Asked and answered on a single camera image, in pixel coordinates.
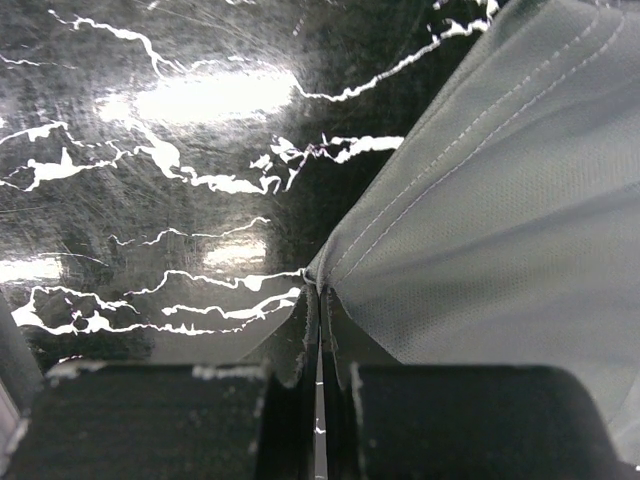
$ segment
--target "black glossy surface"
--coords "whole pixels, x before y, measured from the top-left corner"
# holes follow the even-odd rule
[[[249,352],[489,3],[2,2],[0,288],[41,367]]]

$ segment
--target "fabric seam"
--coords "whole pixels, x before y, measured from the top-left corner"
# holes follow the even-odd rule
[[[549,58],[547,58],[546,60],[544,60],[540,65],[538,65],[538,67],[536,67],[534,70],[531,71],[531,73],[529,73],[520,83],[518,83],[515,87],[513,87],[511,90],[509,90],[507,93],[505,93],[502,97],[500,97],[495,103],[493,103],[491,106],[489,106],[487,109],[485,109],[460,135],[458,135],[458,137],[451,143],[449,144],[442,153],[440,153],[436,159],[434,161],[432,161],[425,170],[423,170],[416,178],[414,178],[407,187],[405,187],[405,189],[400,192],[365,228],[364,230],[360,233],[360,235],[358,235],[358,237],[353,241],[353,243],[351,243],[351,245],[347,248],[347,250],[344,252],[344,254],[338,259],[338,261],[336,262],[336,264],[331,268],[331,270],[329,271],[329,273],[327,274],[326,278],[331,277],[331,275],[333,274],[333,272],[336,270],[336,268],[338,268],[338,266],[342,263],[342,261],[345,259],[345,257],[348,255],[348,253],[351,251],[351,249],[353,249],[353,247],[360,241],[360,239],[362,239],[362,237],[366,234],[367,231],[369,231],[369,229],[382,217],[382,215],[384,215],[384,213],[391,208],[399,199],[400,197],[402,197],[409,189],[411,189],[411,187],[413,187],[426,173],[428,173],[454,146],[456,146],[460,140],[462,140],[472,129],[473,127],[482,119],[484,118],[487,114],[489,114],[491,111],[493,111],[497,106],[499,106],[502,102],[504,102],[506,99],[508,99],[509,97],[511,97],[511,95],[513,95],[515,92],[519,91],[522,87],[524,87],[527,83],[529,83],[532,79],[532,77],[534,75],[536,75],[537,73],[539,73],[540,71],[542,71],[543,69],[547,68],[552,61],[556,60],[561,54],[563,54],[565,51],[569,50],[570,48],[573,48],[575,45],[577,45],[578,43],[580,43],[582,40],[584,40],[584,38],[586,38],[591,31],[593,30],[593,28],[598,24],[599,20],[600,20],[600,15],[601,15],[601,10],[598,9],[596,14],[594,15],[594,18],[591,22],[591,24],[589,26],[587,26],[587,28],[585,28],[579,35],[577,35],[573,40],[571,40],[570,42],[566,43],[564,46],[562,46],[560,49],[556,50]],[[342,282],[342,280],[344,280],[344,278],[346,278],[347,275],[349,275],[349,273],[347,273],[344,277],[342,277],[337,283]]]
[[[431,190],[444,182],[447,178],[457,172],[462,166],[464,166],[476,153],[478,153],[482,147],[484,147],[498,132],[500,132],[504,127],[509,125],[513,120],[515,120],[523,111],[525,111],[530,106],[534,105],[538,100],[544,97],[546,94],[554,90],[558,85],[562,84],[567,78],[575,74],[578,70],[586,67],[588,64],[596,60],[600,55],[606,52],[619,38],[620,32],[624,28],[625,25],[625,15],[623,14],[620,20],[620,24],[611,35],[611,37],[591,56],[583,60],[579,65],[574,66],[569,71],[563,73],[557,80],[555,80],[551,85],[545,88],[542,92],[537,94],[532,100],[525,103],[517,112],[515,112],[511,117],[509,117],[504,123],[502,123],[498,128],[493,130],[483,141],[476,147],[476,149],[471,152],[469,156],[467,156],[462,162],[456,165],[453,169],[449,170],[442,178],[440,178],[437,182],[427,188],[418,198],[416,198],[390,225],[387,229],[382,232],[382,234],[373,242],[373,244],[369,247],[369,249],[360,257],[360,259],[351,267],[351,269],[342,277],[338,282],[336,282],[336,286],[342,283],[353,271],[358,267],[358,265],[364,260],[364,258],[375,248],[375,246],[389,233],[389,231],[394,227],[396,223],[398,223],[422,198],[425,197]]]

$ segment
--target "textured fabric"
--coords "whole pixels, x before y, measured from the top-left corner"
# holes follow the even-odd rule
[[[559,366],[640,463],[640,13],[514,0],[307,278],[404,363]]]

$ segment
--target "narrow gap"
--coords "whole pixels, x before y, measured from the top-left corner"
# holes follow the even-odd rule
[[[324,417],[324,385],[322,383],[322,342],[319,345],[316,370],[315,472],[313,480],[327,479],[327,436]]]

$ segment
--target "white paint fleck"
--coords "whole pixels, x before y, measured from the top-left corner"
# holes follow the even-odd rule
[[[97,372],[107,366],[107,362],[96,362],[91,360],[77,360],[74,362],[63,362],[54,365],[45,375],[50,380],[60,380],[62,378],[73,380],[78,378],[82,372]]]
[[[137,146],[133,153],[138,154],[144,152],[151,156],[151,159],[160,169],[162,174],[167,178],[180,178],[184,180],[182,175],[173,173],[171,167],[180,167],[180,150],[172,143],[160,140],[149,128],[145,127],[141,122],[131,120],[126,122],[128,129],[136,129],[141,132],[145,138],[151,143],[151,147]]]
[[[28,418],[20,419],[16,429],[13,431],[13,434],[4,447],[5,455],[12,455],[16,450],[18,450],[20,442],[24,439],[24,437],[27,435],[27,432],[29,431],[29,425],[31,425],[31,420],[29,420]]]
[[[199,185],[207,185],[212,192],[225,193],[259,193],[266,195],[269,193],[269,187],[275,184],[273,193],[276,193],[282,183],[280,177],[262,176],[259,180],[260,186],[254,185],[249,180],[238,179],[236,175],[198,175],[193,167],[182,167],[181,172],[191,176],[189,179],[191,185],[197,187]]]
[[[500,5],[498,4],[498,0],[476,0],[477,4],[482,6],[486,5],[486,15],[489,20],[493,20],[493,17],[498,10],[500,10]]]
[[[249,453],[249,455],[255,455],[256,453],[258,453],[258,442],[256,442],[255,440],[251,440],[251,443],[249,443],[249,448],[247,449],[247,453]]]
[[[315,434],[316,435],[324,435],[325,433],[327,433],[326,429],[322,429],[318,426],[318,422],[320,421],[320,419],[318,417],[316,417],[316,428],[315,428]]]
[[[260,396],[258,397],[258,400],[256,400],[256,408],[253,409],[253,417],[260,418],[263,410],[264,410],[264,397]]]
[[[42,182],[72,177],[83,170],[92,170],[106,166],[115,166],[115,161],[102,160],[91,165],[74,165],[67,147],[62,147],[60,163],[39,163],[33,158],[27,161],[27,167],[33,170],[33,182],[23,191],[31,192]]]
[[[70,357],[62,357],[58,360],[58,363],[68,362],[69,360],[78,360],[80,358],[84,358],[82,355],[71,355]]]
[[[194,365],[191,372],[193,378],[204,381],[223,380],[226,378],[247,378],[249,380],[262,380],[264,371],[260,367],[237,366],[231,368],[216,368],[208,365]]]
[[[341,145],[342,143],[348,143],[349,146],[346,149],[340,151],[335,157],[331,157],[328,153],[324,153],[326,157],[331,158],[336,163],[345,163],[352,157],[359,155],[363,152],[381,152],[385,150],[396,150],[402,142],[404,137],[370,137],[365,136],[361,138],[340,138],[333,137],[329,142],[330,145]]]
[[[272,166],[273,162],[271,161],[271,155],[268,154],[262,155],[255,162],[249,163],[249,168],[259,168],[264,171],[268,171]]]

